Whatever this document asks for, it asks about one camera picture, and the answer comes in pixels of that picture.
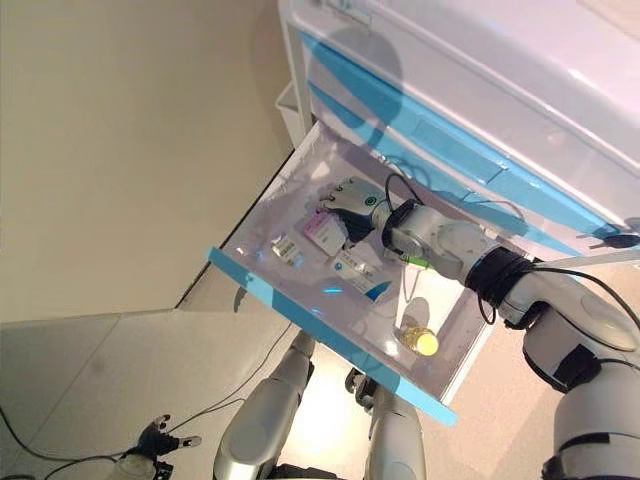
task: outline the open drawer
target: open drawer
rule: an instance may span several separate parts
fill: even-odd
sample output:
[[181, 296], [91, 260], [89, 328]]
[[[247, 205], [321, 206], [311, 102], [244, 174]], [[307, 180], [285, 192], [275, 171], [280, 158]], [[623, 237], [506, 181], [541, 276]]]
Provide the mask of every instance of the open drawer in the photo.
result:
[[[371, 294], [345, 279], [336, 257], [304, 233], [327, 185], [352, 176], [384, 185], [391, 172], [362, 147], [317, 123], [209, 259], [388, 390], [451, 425], [456, 416], [447, 405], [491, 330], [480, 316], [475, 294], [433, 269], [392, 258], [375, 232], [349, 250], [382, 278], [384, 286]], [[418, 185], [416, 189], [426, 203], [464, 218], [435, 195]], [[283, 239], [288, 249], [284, 255]], [[398, 334], [405, 309], [409, 312], [414, 305], [419, 308], [411, 315], [439, 342], [429, 357], [410, 350]]]

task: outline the blue edge strip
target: blue edge strip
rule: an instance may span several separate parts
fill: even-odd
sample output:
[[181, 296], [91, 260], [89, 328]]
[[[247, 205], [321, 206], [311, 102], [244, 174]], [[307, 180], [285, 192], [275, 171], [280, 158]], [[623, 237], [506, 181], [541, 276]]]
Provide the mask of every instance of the blue edge strip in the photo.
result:
[[389, 367], [336, 333], [312, 313], [273, 288], [260, 277], [249, 272], [225, 255], [220, 249], [212, 248], [208, 257], [213, 265], [229, 275], [262, 303], [281, 313], [316, 340], [342, 355], [353, 366], [365, 372], [387, 390], [405, 399], [444, 425], [452, 426], [456, 423], [456, 414], [434, 397], [423, 392]]

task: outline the floor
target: floor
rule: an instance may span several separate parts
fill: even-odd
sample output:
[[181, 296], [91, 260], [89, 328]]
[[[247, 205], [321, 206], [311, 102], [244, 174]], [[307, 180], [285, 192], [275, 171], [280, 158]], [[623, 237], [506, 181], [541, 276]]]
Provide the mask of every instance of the floor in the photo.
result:
[[[635, 308], [637, 270], [600, 271]], [[235, 285], [209, 271], [181, 311], [3, 325], [0, 400], [16, 430], [39, 450], [86, 455], [126, 448], [162, 413], [175, 419], [215, 403], [246, 378], [287, 321], [247, 296], [232, 313]], [[291, 328], [267, 375], [295, 335]], [[552, 451], [559, 396], [531, 373], [520, 333], [496, 328], [453, 402], [454, 428], [421, 416], [429, 478], [538, 478]], [[281, 461], [362, 478], [369, 417], [344, 391], [350, 366], [318, 346], [308, 386]], [[198, 448], [171, 454], [175, 480], [210, 479], [217, 444], [237, 405], [180, 430]], [[0, 430], [1, 471], [41, 478], [55, 465], [20, 453]], [[106, 463], [77, 466], [57, 479], [101, 478]]]

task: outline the drawer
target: drawer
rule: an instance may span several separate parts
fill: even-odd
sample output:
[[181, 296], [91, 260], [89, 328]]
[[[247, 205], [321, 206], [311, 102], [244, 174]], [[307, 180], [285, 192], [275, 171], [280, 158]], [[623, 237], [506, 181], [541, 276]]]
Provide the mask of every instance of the drawer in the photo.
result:
[[[224, 245], [211, 250], [209, 259], [388, 390], [452, 425], [456, 415], [448, 405], [491, 331], [479, 314], [475, 295], [433, 270], [421, 273], [420, 268], [388, 258], [373, 232], [350, 250], [390, 282], [371, 300], [338, 275], [332, 258], [303, 233], [328, 184], [359, 176], [384, 185], [389, 173], [388, 166], [364, 149], [317, 123]], [[463, 218], [428, 191], [419, 193], [425, 201], [448, 209], [444, 213]], [[272, 248], [283, 235], [297, 249], [293, 262], [286, 263]], [[427, 322], [439, 341], [431, 357], [414, 353], [396, 336], [403, 310], [418, 298], [416, 304], [427, 305], [420, 321]]]

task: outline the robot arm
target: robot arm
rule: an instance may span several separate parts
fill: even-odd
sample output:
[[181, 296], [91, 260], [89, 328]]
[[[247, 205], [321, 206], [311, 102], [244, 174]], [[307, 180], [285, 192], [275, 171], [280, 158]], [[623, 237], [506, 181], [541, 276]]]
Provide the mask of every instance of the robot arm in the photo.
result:
[[545, 479], [640, 478], [640, 335], [629, 319], [567, 275], [535, 264], [487, 237], [408, 200], [363, 212], [373, 186], [348, 179], [319, 207], [359, 215], [383, 244], [427, 260], [489, 302], [508, 328], [526, 330], [523, 353], [533, 371], [566, 395], [555, 418], [555, 456]]

